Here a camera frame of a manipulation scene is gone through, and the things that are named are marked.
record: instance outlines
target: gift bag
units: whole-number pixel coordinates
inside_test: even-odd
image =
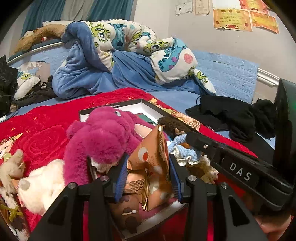
[[[123,193],[136,194],[144,211],[150,211],[168,201],[172,187],[169,180],[168,147],[162,125],[157,125],[145,135],[130,155],[127,169],[128,177]]]

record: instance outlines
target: metal screw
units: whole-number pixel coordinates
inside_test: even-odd
[[[108,181],[109,180],[109,177],[108,176],[101,176],[100,177],[100,180],[102,181],[102,182],[106,182],[106,181]]]
[[[193,175],[188,176],[188,180],[189,180],[189,181],[194,182],[194,181],[196,181],[196,179],[197,179],[196,176],[193,176]]]
[[[76,183],[69,183],[68,188],[73,189],[76,187]]]
[[[227,189],[228,188],[228,184],[227,183],[221,183],[221,187],[224,188],[224,189]]]

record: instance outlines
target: human hand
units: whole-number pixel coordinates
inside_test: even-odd
[[[245,194],[242,199],[250,211],[254,210],[256,203],[251,195]],[[254,218],[267,235],[268,240],[277,241],[289,226],[292,216],[288,213],[280,213],[273,216],[258,215]]]

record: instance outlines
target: pink plush bear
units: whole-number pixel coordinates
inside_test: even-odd
[[[135,124],[154,128],[129,111],[109,106],[94,109],[86,122],[74,121],[67,130],[70,141],[64,154],[65,184],[89,183],[87,156],[99,164],[111,164],[124,153],[130,155],[143,139],[135,132]]]

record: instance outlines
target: brown plush toy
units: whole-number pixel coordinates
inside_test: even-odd
[[[16,193],[11,178],[22,178],[25,170],[25,163],[22,161],[23,156],[23,151],[18,149],[0,166],[0,181],[6,188],[7,193]]]
[[[191,131],[189,127],[186,124],[184,124],[182,121],[176,120],[175,118],[172,118],[172,117],[161,117],[158,120],[158,124],[165,126],[163,130],[170,137],[176,137],[180,134],[188,133]]]
[[[34,30],[34,34],[32,33],[32,31],[28,31],[19,40],[12,54],[15,54],[19,51],[29,50],[32,47],[32,45],[41,43],[41,39],[43,37],[60,38],[63,35],[65,28],[66,26],[61,24],[49,24],[49,25],[43,26],[42,28],[38,28]]]
[[[123,195],[119,203],[109,203],[109,206],[119,229],[127,229],[131,234],[137,232],[141,219],[136,195]]]

